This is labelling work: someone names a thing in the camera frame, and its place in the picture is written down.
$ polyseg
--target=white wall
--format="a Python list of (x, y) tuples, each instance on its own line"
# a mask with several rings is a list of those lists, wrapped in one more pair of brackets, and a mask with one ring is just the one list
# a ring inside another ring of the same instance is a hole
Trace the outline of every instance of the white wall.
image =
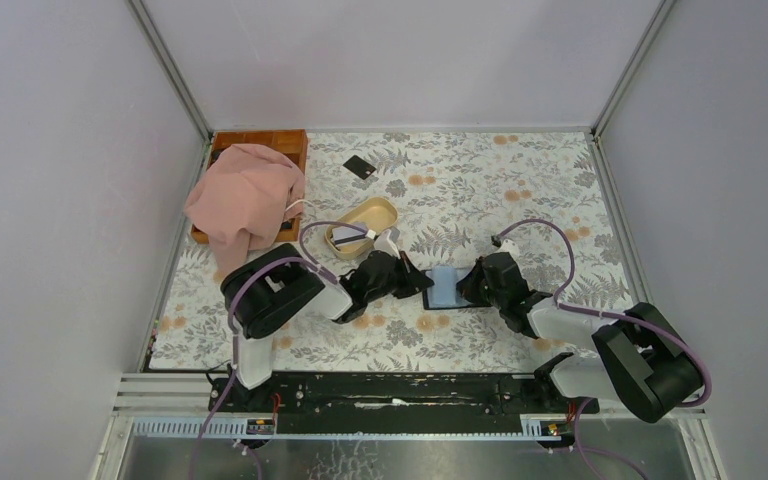
[(0, 2), (0, 479), (86, 477), (198, 149), (124, 1)]
[(730, 478), (768, 478), (768, 2), (679, 2), (605, 145)]
[(148, 0), (207, 121), (590, 125), (657, 0)]

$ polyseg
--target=floral pattern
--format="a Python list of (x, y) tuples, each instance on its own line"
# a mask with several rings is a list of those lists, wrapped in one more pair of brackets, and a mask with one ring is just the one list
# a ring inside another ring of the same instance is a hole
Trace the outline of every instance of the floral pattern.
[[(490, 235), (527, 217), (549, 219), (573, 242), (576, 277), (567, 301), (599, 308), (631, 302), (586, 140), (581, 133), (310, 134), (303, 223), (336, 219), (371, 196), (399, 212), (399, 243), (420, 269), (471, 266), (494, 250)], [(358, 155), (376, 171), (361, 180), (342, 164)], [(309, 232), (311, 253), (341, 274), (359, 260), (328, 250)], [(529, 284), (553, 291), (569, 260), (547, 227), (513, 231)], [(158, 322), (151, 369), (211, 368), (231, 356), (226, 311), (210, 250), (185, 238)], [(511, 332), (493, 309), (428, 312), (420, 296), (385, 297), (348, 325), (302, 310), (274, 336), (277, 370), (529, 372), (572, 345)]]

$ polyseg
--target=blue sponge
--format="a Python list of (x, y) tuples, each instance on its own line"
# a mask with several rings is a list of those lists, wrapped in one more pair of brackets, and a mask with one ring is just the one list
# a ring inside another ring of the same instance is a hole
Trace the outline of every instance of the blue sponge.
[(432, 267), (428, 276), (434, 286), (426, 290), (426, 310), (445, 310), (472, 306), (458, 294), (456, 284), (469, 273), (469, 268), (455, 268), (448, 265)]

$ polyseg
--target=black card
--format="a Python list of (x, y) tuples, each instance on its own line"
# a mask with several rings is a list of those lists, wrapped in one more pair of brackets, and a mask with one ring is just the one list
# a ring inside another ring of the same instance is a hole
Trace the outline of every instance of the black card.
[(372, 175), (372, 172), (375, 171), (375, 167), (357, 155), (353, 155), (352, 158), (343, 164), (343, 166), (348, 168), (350, 172), (360, 177), (361, 180), (366, 180), (370, 175)]

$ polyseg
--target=wooden tray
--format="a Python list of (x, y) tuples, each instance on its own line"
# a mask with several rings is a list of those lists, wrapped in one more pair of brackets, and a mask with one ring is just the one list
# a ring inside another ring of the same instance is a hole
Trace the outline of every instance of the wooden tray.
[[(304, 130), (260, 130), (253, 132), (218, 132), (213, 137), (213, 145), (210, 147), (210, 161), (207, 168), (219, 158), (222, 150), (237, 143), (254, 143), (281, 152), (295, 163), (304, 173), (307, 163), (307, 132)], [(281, 227), (276, 242), (295, 242), (299, 239), (299, 218), (290, 220), (289, 225)], [(190, 232), (196, 243), (207, 244), (207, 234), (193, 225)]]

